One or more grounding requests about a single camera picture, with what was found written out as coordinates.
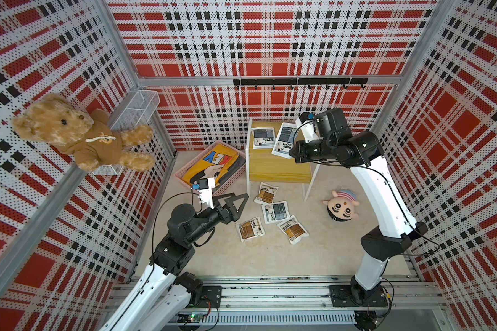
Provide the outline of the grey coffee bag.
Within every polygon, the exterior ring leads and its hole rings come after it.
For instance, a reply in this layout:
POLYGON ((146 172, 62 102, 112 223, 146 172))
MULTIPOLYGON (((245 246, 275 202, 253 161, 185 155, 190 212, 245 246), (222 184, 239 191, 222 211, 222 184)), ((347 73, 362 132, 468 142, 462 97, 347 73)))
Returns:
POLYGON ((262 213, 266 224, 282 222, 291 216, 286 201, 262 205, 262 213))
POLYGON ((282 123, 271 151, 272 155, 291 159, 289 152, 294 147, 297 128, 295 124, 282 123))
POLYGON ((272 149, 276 142, 274 128, 253 128, 253 149, 272 149))

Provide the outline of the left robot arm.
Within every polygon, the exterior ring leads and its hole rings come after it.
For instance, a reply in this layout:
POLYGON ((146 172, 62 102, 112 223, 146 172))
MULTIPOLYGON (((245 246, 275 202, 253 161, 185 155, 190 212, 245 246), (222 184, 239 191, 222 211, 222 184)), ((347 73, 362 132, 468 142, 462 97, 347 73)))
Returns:
POLYGON ((192 204, 175 207, 168 232, 153 248, 149 265, 139 281, 100 330, 161 330, 186 306, 200 302, 203 282, 182 272, 195 254, 195 243, 219 223, 240 219, 247 193, 222 194, 213 206, 196 212, 192 204))

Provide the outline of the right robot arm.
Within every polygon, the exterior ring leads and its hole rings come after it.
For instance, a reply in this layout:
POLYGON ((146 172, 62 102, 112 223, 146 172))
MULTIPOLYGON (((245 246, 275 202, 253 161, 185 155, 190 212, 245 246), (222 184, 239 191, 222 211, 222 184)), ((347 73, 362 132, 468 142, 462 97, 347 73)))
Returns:
POLYGON ((304 138, 289 151, 295 162, 349 168, 378 219, 378 226, 360 240, 364 257, 351 279, 352 302, 367 305, 380 289, 389 260, 402 255, 413 241, 423 238, 427 226, 417 221, 405 206, 390 175, 384 150, 373 132, 353 134, 340 108, 320 114, 304 112, 296 124, 304 138))

